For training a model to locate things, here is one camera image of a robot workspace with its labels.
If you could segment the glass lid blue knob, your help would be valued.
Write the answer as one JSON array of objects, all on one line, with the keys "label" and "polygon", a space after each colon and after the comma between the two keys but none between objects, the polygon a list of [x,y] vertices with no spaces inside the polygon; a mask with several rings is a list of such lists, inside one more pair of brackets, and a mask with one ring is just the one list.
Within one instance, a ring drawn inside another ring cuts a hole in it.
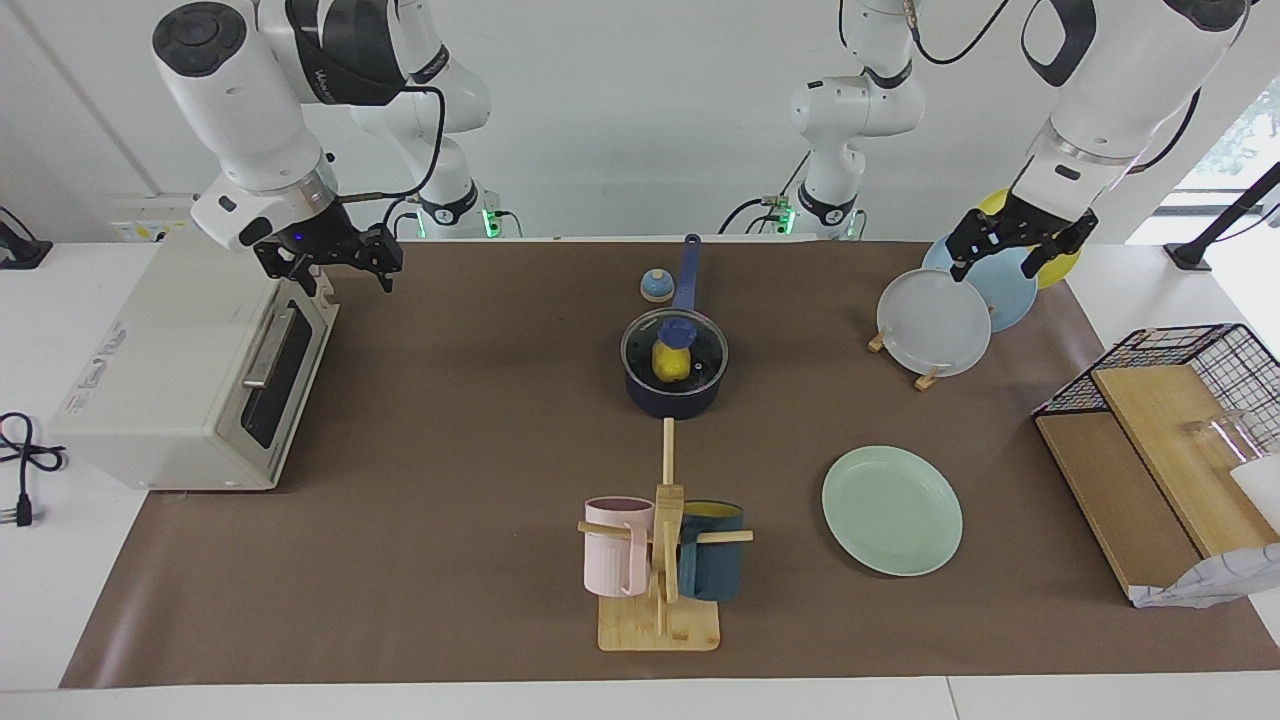
[{"label": "glass lid blue knob", "polygon": [[[687,359],[684,375],[662,377],[654,354],[659,346]],[[714,386],[730,359],[728,343],[719,327],[700,313],[678,307],[644,313],[634,319],[623,331],[620,352],[628,380],[668,396],[695,395]]]}]

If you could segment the yellow lemon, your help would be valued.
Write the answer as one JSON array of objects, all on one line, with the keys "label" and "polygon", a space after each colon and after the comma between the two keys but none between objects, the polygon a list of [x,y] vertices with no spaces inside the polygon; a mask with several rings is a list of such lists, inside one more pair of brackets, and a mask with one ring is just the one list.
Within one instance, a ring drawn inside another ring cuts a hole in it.
[{"label": "yellow lemon", "polygon": [[650,366],[654,377],[663,384],[686,380],[692,373],[690,347],[676,348],[658,340],[652,346]]}]

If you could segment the grey white plate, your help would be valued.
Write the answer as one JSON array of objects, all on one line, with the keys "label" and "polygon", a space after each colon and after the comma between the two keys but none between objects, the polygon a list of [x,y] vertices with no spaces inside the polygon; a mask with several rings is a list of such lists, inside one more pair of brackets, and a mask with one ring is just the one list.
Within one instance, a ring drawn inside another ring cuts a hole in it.
[{"label": "grey white plate", "polygon": [[877,304],[876,324],[878,346],[922,379],[973,369],[993,334],[980,293],[936,269],[909,270],[891,281]]}]

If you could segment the wooden plate rack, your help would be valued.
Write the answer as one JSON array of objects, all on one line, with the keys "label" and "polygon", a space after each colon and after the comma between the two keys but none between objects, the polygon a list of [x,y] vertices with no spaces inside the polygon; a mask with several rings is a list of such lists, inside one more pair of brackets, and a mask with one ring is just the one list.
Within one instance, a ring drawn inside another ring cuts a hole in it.
[{"label": "wooden plate rack", "polygon": [[937,360],[928,351],[920,355],[919,350],[916,343],[906,340],[900,333],[895,333],[888,327],[878,329],[867,342],[868,352],[879,354],[888,351],[890,356],[908,370],[913,368],[918,369],[913,388],[918,392],[925,392],[941,378],[942,370],[950,369],[952,364]]}]

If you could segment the dark blue pot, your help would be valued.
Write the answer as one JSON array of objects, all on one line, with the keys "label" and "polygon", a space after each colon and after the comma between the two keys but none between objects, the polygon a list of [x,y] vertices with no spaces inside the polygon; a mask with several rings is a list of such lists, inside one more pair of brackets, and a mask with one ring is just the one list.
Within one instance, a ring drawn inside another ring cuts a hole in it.
[{"label": "dark blue pot", "polygon": [[[695,299],[698,287],[698,270],[700,265],[701,237],[699,234],[687,234],[684,238],[682,247],[684,247],[684,254],[680,264],[680,275],[678,281],[676,282],[676,290],[675,290],[675,296],[672,299],[672,304],[668,307],[687,309],[700,313],[695,309]],[[666,309],[666,307],[658,307],[654,310],[659,309]],[[650,416],[659,419],[672,418],[675,420],[687,420],[703,414],[716,401],[716,397],[719,392],[721,380],[723,377],[724,375],[722,375],[719,382],[717,382],[714,386],[695,395],[686,395],[686,396],[660,395],[655,391],[643,388],[637,382],[628,380],[626,377],[625,377],[625,384],[628,392],[628,397],[636,404],[637,407],[640,407],[644,413],[649,414]]]}]

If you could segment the black stand with pole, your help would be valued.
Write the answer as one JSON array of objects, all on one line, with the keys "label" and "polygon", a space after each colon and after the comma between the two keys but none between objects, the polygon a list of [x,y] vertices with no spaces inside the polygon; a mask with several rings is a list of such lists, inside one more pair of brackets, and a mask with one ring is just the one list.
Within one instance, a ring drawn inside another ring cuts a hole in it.
[{"label": "black stand with pole", "polygon": [[1180,270],[1211,272],[1211,265],[1204,260],[1208,247],[1222,240],[1231,225],[1249,214],[1277,186],[1280,186],[1280,161],[1274,163],[1190,242],[1166,243],[1164,251]]}]

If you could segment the light wooden board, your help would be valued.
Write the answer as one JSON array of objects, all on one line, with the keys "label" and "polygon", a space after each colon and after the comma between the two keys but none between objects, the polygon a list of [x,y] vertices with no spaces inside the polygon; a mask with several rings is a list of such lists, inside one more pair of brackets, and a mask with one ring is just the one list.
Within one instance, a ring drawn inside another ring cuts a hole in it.
[{"label": "light wooden board", "polygon": [[1222,406],[1192,366],[1110,368],[1091,379],[1202,557],[1280,542],[1231,478],[1233,456],[1202,433]]}]

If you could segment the clear glass cup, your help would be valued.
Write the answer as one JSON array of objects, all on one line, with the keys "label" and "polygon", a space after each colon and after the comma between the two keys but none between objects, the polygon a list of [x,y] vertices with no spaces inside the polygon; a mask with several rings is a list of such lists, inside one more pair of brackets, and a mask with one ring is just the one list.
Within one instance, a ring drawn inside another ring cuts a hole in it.
[{"label": "clear glass cup", "polygon": [[1228,470],[1272,455],[1253,428],[1254,414],[1224,410],[1193,421],[1188,430],[1194,446],[1211,461]]}]

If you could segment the black table clamp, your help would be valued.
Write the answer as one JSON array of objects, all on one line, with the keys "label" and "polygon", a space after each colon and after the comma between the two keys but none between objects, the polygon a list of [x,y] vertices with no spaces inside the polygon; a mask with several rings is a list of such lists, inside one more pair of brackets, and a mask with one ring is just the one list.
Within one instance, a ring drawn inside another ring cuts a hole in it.
[{"label": "black table clamp", "polygon": [[52,246],[54,242],[37,238],[17,214],[0,204],[0,269],[35,269]]}]

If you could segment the brown table mat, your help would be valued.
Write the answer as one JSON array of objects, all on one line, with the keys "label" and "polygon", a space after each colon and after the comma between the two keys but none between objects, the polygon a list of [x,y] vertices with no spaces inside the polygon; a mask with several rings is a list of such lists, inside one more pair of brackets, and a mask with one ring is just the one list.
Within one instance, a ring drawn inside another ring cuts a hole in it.
[{"label": "brown table mat", "polygon": [[[588,498],[649,496],[660,423],[620,337],[668,243],[415,243],[392,293],[333,272],[340,314],[278,488],[148,497],[64,687],[1280,667],[1244,600],[1134,609],[1030,418],[1101,354],[1065,288],[920,393],[869,354],[925,246],[707,243],[698,307],[730,340],[675,478],[745,510],[740,594],[705,653],[605,653],[582,587]],[[913,452],[963,510],[954,559],[890,577],[829,533],[829,466]]]}]

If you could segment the pink mug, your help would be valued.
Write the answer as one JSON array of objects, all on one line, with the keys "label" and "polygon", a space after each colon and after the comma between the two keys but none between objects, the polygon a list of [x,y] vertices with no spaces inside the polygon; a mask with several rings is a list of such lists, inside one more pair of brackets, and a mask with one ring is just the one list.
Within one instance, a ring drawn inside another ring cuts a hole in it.
[{"label": "pink mug", "polygon": [[585,521],[622,530],[620,537],[594,532],[584,536],[586,591],[611,598],[639,597],[649,591],[654,514],[655,503],[648,498],[602,496],[585,502]]}]

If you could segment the white checkered cloth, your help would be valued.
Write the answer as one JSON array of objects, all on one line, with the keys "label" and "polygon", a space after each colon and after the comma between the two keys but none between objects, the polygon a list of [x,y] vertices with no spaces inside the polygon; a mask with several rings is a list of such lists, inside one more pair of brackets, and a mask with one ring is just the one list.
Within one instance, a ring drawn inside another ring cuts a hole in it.
[{"label": "white checkered cloth", "polygon": [[1280,588],[1280,542],[1202,560],[1166,588],[1130,585],[1126,597],[1137,609],[1207,609],[1275,588]]}]

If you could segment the dark teal mug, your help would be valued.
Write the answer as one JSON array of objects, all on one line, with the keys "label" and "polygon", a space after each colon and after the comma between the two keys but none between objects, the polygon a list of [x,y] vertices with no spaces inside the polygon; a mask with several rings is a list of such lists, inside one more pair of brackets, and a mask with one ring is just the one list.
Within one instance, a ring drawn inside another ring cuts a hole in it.
[{"label": "dark teal mug", "polygon": [[690,500],[684,505],[678,536],[678,592],[700,601],[727,602],[741,588],[744,543],[699,543],[710,532],[744,528],[744,510],[736,503]]}]

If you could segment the wooden mug rack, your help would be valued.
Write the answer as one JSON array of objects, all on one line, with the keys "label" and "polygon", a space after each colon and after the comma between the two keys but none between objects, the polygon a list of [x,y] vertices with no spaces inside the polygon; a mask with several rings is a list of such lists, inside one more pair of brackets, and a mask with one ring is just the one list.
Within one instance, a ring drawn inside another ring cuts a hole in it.
[{"label": "wooden mug rack", "polygon": [[[721,643],[716,602],[682,597],[678,592],[678,536],[686,503],[675,480],[676,420],[663,419],[662,475],[655,488],[655,514],[649,533],[650,585],[639,597],[600,597],[596,646],[605,652],[707,652]],[[622,530],[582,520],[582,536],[622,536]]]}]

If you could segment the white wall socket panel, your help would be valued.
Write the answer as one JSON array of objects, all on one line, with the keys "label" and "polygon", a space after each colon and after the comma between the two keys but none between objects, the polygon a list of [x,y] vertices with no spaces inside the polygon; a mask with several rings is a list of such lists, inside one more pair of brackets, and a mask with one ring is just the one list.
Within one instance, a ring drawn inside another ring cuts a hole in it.
[{"label": "white wall socket panel", "polygon": [[110,199],[109,227],[115,241],[157,243],[192,225],[191,193],[163,193],[154,197],[115,195]]}]

